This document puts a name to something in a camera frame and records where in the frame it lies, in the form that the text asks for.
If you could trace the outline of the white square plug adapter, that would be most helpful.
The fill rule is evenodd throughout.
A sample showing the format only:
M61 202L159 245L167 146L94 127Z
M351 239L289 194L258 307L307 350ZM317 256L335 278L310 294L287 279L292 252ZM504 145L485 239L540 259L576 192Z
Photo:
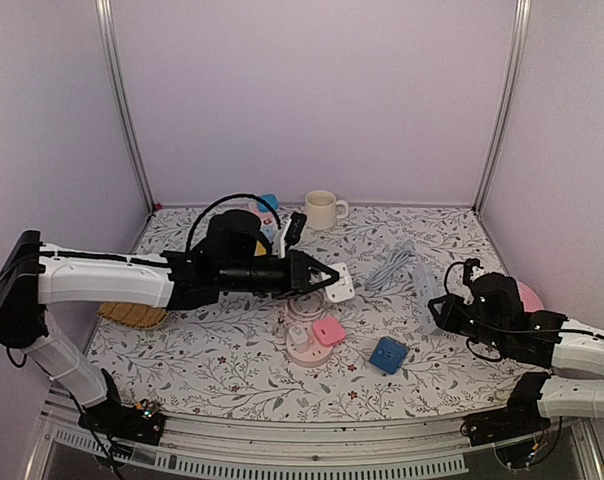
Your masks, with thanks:
M326 299L331 303L341 303L355 297L355 287L348 267L344 262L330 265L338 273L338 280L324 288Z

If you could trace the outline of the grey blue power strip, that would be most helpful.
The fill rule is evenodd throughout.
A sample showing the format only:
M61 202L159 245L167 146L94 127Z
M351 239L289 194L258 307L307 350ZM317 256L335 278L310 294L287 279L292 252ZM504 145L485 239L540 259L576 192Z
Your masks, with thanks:
M438 285L435 276L424 263L417 263L411 273L417 295L422 303L427 304L438 296Z

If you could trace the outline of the pink square plug adapter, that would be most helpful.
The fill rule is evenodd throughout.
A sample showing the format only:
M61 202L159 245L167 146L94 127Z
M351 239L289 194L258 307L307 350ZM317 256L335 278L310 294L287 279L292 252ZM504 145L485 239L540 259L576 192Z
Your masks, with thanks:
M332 347L343 342L346 331L335 317L325 317L312 324L313 333L324 347Z

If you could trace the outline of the dark blue cube socket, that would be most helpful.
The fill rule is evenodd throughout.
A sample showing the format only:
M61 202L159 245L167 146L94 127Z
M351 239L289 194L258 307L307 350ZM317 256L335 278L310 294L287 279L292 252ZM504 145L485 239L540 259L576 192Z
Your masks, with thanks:
M370 357L369 363L383 373L394 375L404 363L408 348L400 342L382 337L378 340Z

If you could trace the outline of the small white usb charger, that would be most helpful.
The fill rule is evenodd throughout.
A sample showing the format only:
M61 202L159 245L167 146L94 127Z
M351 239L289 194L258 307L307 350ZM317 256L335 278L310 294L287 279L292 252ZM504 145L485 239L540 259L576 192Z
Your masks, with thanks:
M301 326L293 326L288 330L288 335L295 345L307 344L308 343L308 334L305 328Z

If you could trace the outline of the pink round power strip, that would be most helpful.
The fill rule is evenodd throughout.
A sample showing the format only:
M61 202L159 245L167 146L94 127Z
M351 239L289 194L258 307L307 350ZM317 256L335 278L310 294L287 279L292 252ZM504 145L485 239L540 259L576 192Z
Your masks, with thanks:
M286 338L286 352L289 360L304 368L315 368L325 364L331 357L334 348L323 346L313 333L308 334L308 348L299 352L297 345L290 337Z

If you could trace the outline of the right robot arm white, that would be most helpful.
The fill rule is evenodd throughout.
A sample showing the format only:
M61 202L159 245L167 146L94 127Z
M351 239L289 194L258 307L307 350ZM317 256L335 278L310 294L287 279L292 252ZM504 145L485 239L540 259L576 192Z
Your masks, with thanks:
M446 292L427 306L443 331L491 347L499 358L540 368L516 383L499 427L519 436L537 419L604 419L604 330L548 310L529 312L516 280L467 275L469 295Z

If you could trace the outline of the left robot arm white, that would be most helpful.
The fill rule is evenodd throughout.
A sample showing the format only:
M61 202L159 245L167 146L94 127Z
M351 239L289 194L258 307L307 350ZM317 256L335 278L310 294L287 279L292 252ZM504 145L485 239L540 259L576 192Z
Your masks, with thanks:
M334 268L295 249L306 217L294 213L275 239L253 213L213 216L203 239L182 251L143 256L68 250L21 234L0 271L0 344L20 350L90 410L110 434L130 426L109 375L81 354L48 313L58 303L129 303L192 311L223 292L287 298L338 283Z

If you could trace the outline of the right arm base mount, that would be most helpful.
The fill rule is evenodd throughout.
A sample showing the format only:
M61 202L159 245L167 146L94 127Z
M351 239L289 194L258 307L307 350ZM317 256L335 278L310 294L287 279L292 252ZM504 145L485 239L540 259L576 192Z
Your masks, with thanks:
M540 413L537 402L550 378L550 374L542 372L523 375L504 407L465 416L460 434L468 438L472 446L480 446L549 428L551 420Z

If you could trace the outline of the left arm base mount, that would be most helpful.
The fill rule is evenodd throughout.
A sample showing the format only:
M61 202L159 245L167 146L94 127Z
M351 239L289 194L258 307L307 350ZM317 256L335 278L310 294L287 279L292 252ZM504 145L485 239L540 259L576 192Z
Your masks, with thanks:
M166 416L156 402L144 400L126 406L107 399L96 406L82 408L78 425L109 438L158 446L165 422Z

